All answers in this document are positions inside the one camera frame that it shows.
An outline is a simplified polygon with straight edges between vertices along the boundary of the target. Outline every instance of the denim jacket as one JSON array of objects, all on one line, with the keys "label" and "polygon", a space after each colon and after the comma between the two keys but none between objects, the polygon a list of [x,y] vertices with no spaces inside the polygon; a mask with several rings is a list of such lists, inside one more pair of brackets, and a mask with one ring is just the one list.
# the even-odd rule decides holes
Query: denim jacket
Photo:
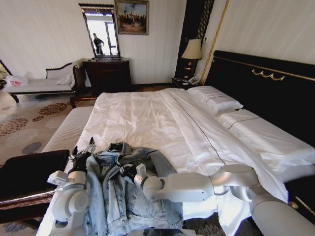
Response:
[{"label": "denim jacket", "polygon": [[91,204],[83,222],[87,235],[120,236],[136,229],[182,227],[181,203],[151,203],[142,189],[123,179],[121,171],[125,166],[140,163],[159,177],[176,172],[158,150],[131,147],[125,142],[111,144],[106,151],[88,158]]}]

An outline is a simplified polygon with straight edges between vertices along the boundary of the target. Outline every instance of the mirror frame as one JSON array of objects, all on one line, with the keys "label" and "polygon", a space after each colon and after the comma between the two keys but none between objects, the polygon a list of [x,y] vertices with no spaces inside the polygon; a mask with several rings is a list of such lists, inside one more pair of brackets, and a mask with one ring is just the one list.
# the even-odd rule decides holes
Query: mirror frame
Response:
[{"label": "mirror frame", "polygon": [[94,49],[94,46],[93,46],[93,40],[91,38],[91,35],[90,35],[90,30],[89,30],[89,27],[88,27],[88,21],[87,21],[87,17],[86,15],[84,14],[84,12],[82,11],[82,15],[83,15],[83,18],[84,18],[84,21],[85,21],[85,26],[87,28],[87,31],[88,31],[88,35],[89,35],[89,39],[90,39],[90,42],[91,42],[91,46],[92,46],[92,50],[93,50],[93,53],[94,53],[94,57],[95,58],[120,58],[120,50],[119,50],[119,43],[118,43],[118,32],[117,32],[117,26],[116,26],[116,21],[115,21],[115,7],[114,5],[112,4],[92,4],[92,3],[79,3],[79,6],[82,10],[82,7],[108,7],[108,8],[112,8],[112,16],[113,16],[113,23],[114,23],[114,29],[115,29],[115,36],[116,36],[116,41],[117,41],[117,52],[118,52],[118,55],[96,55],[96,52],[95,52],[95,49]]}]

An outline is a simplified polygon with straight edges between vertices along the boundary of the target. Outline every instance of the wooden dresser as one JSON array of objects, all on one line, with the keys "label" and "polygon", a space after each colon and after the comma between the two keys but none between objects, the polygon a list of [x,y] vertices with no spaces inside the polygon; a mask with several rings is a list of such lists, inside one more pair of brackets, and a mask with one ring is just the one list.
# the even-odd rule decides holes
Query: wooden dresser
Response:
[{"label": "wooden dresser", "polygon": [[102,58],[83,62],[90,79],[93,95],[102,92],[131,91],[128,58]]}]

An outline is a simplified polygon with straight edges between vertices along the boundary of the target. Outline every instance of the person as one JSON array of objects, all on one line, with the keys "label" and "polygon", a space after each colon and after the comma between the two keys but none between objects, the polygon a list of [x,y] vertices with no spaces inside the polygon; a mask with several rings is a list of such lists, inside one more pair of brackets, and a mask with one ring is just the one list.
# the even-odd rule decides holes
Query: person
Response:
[{"label": "person", "polygon": [[94,35],[94,41],[93,42],[96,46],[96,54],[103,55],[102,44],[104,46],[104,42],[100,38],[97,37],[96,33],[93,33],[93,35]]}]

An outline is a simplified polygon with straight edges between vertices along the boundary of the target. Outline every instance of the painting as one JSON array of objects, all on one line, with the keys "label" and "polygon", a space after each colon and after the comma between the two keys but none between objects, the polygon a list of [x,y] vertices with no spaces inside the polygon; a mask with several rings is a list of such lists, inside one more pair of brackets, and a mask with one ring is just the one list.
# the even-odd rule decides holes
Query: painting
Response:
[{"label": "painting", "polygon": [[119,34],[149,34],[149,2],[115,0]]}]

